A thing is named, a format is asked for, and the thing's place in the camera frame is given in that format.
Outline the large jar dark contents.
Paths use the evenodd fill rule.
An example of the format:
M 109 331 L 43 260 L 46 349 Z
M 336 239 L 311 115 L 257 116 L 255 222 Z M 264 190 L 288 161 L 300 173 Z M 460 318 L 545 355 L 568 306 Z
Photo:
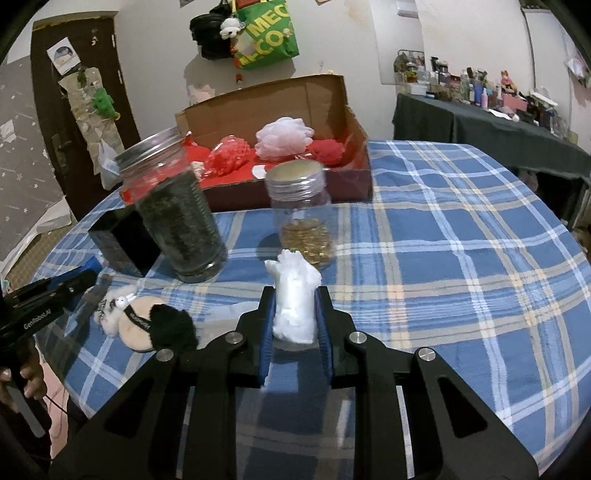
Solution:
M 124 202 L 138 211 L 176 277 L 197 283 L 221 271 L 228 250 L 184 140 L 171 127 L 129 147 L 115 162 Z

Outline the dark brown door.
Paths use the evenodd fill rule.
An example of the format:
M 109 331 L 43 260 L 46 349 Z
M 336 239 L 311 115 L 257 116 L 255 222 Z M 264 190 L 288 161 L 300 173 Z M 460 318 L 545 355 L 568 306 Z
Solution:
M 65 14 L 36 21 L 31 73 L 41 133 L 73 216 L 80 220 L 110 191 L 99 147 L 120 153 L 140 140 L 116 48 L 115 13 Z

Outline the white fluffy scrunchie with bow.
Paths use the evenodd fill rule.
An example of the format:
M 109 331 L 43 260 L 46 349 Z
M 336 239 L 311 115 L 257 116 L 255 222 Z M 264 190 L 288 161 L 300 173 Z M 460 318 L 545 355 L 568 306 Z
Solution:
M 124 309 L 137 297 L 138 287 L 126 285 L 109 290 L 93 313 L 93 321 L 108 337 L 118 335 L 119 318 Z

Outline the beige powder puff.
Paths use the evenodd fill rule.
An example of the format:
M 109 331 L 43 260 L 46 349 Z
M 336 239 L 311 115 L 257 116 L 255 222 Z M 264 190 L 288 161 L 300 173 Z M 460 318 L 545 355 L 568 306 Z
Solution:
M 151 308 L 163 303 L 164 300 L 159 297 L 139 296 L 122 311 L 118 320 L 118 333 L 126 347 L 139 353 L 153 350 L 150 335 L 140 323 L 148 323 Z

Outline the black bag on wall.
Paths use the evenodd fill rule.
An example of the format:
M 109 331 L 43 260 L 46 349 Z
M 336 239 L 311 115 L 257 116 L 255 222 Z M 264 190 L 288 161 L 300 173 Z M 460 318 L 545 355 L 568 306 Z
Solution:
M 228 1 L 220 1 L 206 14 L 190 20 L 189 31 L 205 60 L 228 59 L 232 56 L 229 39 L 221 38 L 221 24 L 231 15 Z

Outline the brown paper on door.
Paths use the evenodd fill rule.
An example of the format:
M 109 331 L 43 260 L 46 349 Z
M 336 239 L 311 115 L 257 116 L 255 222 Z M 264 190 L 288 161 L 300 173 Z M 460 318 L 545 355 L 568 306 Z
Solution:
M 96 67 L 70 73 L 58 81 L 65 93 L 70 111 L 86 143 L 93 173 L 98 174 L 98 145 L 104 140 L 117 154 L 124 148 L 115 121 L 98 114 L 92 106 L 96 90 L 103 87 L 100 71 Z

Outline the red knitted ball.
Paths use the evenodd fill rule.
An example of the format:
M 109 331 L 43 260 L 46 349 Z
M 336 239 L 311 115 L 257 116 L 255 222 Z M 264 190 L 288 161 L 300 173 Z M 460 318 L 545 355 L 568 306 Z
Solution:
M 307 152 L 315 161 L 325 167 L 335 167 L 342 163 L 345 156 L 345 145 L 335 139 L 312 140 Z

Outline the pink pig plush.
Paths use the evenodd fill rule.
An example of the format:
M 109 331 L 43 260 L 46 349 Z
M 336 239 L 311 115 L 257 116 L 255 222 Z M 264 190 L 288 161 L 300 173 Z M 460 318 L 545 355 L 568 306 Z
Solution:
M 187 97 L 190 105 L 195 105 L 208 99 L 211 99 L 215 96 L 214 88 L 211 88 L 208 84 L 195 86 L 192 84 L 188 84 L 187 88 Z

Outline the red mesh bath pouf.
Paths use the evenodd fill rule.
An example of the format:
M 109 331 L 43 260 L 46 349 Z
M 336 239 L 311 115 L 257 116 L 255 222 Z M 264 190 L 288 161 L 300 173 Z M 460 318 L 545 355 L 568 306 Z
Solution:
M 252 147 L 242 138 L 228 135 L 221 139 L 204 161 L 204 178 L 222 177 L 239 169 L 252 157 Z

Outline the black fluffy pompom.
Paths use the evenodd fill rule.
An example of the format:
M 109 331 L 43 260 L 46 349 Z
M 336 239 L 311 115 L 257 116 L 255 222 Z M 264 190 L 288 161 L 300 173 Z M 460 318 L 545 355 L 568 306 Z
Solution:
M 149 337 L 154 350 L 169 349 L 173 353 L 197 350 L 197 331 L 186 311 L 156 304 L 150 309 L 149 322 Z

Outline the white panda plush charm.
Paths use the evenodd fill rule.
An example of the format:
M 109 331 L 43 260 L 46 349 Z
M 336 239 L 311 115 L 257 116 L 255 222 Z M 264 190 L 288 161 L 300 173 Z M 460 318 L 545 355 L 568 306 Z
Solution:
M 245 28 L 245 24 L 242 23 L 238 18 L 228 17 L 221 23 L 221 38 L 223 40 L 235 38 L 242 29 Z

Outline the white mesh cloth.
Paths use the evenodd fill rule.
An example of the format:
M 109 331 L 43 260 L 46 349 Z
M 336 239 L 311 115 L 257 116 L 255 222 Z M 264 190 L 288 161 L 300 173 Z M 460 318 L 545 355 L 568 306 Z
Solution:
M 221 335 L 235 330 L 242 314 L 256 310 L 259 304 L 256 301 L 245 301 L 231 305 L 211 307 L 204 316 L 204 321 L 197 324 L 199 333 Z

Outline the dark green table cover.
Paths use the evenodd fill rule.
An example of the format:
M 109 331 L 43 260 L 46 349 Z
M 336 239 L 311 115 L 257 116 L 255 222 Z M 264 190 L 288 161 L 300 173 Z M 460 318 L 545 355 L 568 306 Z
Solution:
M 505 167 L 588 179 L 590 155 L 548 130 L 493 115 L 475 106 L 399 94 L 396 140 L 471 145 Z

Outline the wall mirror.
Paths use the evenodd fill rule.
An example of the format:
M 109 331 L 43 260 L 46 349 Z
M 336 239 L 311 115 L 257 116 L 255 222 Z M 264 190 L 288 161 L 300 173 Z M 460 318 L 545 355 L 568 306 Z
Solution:
M 394 85 L 394 60 L 400 50 L 424 50 L 415 1 L 370 0 L 378 47 L 380 80 Z

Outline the picture on door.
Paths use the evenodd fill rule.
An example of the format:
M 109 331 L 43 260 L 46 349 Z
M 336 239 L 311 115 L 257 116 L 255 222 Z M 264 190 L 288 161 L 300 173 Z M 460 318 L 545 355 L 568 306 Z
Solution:
M 65 76 L 81 64 L 80 57 L 68 37 L 64 37 L 51 46 L 46 50 L 46 53 L 60 76 Z

